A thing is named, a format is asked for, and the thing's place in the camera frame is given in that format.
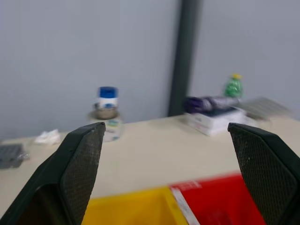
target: yellow bin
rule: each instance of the yellow bin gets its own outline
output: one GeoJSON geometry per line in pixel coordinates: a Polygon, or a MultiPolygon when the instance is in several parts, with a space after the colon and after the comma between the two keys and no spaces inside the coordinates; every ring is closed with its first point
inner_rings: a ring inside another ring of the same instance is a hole
{"type": "Polygon", "coordinates": [[[82,225],[188,225],[168,187],[90,199],[82,225]]]}

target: table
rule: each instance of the table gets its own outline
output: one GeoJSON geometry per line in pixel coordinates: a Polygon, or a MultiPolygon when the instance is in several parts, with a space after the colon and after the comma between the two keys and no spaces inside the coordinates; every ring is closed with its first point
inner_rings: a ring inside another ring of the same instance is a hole
{"type": "MultiPolygon", "coordinates": [[[[207,137],[185,125],[183,119],[179,116],[129,123],[119,140],[103,143],[91,197],[239,171],[228,132],[207,137]]],[[[274,118],[262,126],[278,134],[300,156],[300,122],[274,118]]],[[[19,168],[0,171],[0,217],[36,168],[59,146],[35,145],[33,140],[34,137],[4,141],[22,143],[31,159],[19,168]]]]}

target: blue lid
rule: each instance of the blue lid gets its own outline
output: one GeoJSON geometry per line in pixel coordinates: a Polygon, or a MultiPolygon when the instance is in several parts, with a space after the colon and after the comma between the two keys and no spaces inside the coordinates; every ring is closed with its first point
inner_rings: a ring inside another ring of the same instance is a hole
{"type": "Polygon", "coordinates": [[[100,98],[116,98],[118,96],[118,89],[115,87],[100,87],[100,98]]]}

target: yellow cap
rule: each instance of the yellow cap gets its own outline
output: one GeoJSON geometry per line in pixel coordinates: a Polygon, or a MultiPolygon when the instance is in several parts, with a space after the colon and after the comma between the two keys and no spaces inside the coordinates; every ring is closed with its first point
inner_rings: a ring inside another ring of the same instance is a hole
{"type": "Polygon", "coordinates": [[[240,74],[232,74],[232,78],[234,78],[234,79],[241,79],[242,76],[240,74]]]}

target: table surface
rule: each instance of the table surface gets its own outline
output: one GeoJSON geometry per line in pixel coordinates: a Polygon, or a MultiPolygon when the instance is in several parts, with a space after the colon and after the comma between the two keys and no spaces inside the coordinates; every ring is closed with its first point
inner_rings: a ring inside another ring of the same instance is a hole
{"type": "MultiPolygon", "coordinates": [[[[300,122],[276,118],[261,126],[279,135],[300,156],[300,122]]],[[[59,146],[35,145],[33,140],[34,137],[4,141],[22,143],[30,152],[30,160],[16,169],[0,170],[0,217],[36,168],[59,146]]],[[[103,143],[91,197],[238,171],[228,132],[207,137],[185,125],[182,116],[129,123],[120,139],[103,143]]]]}

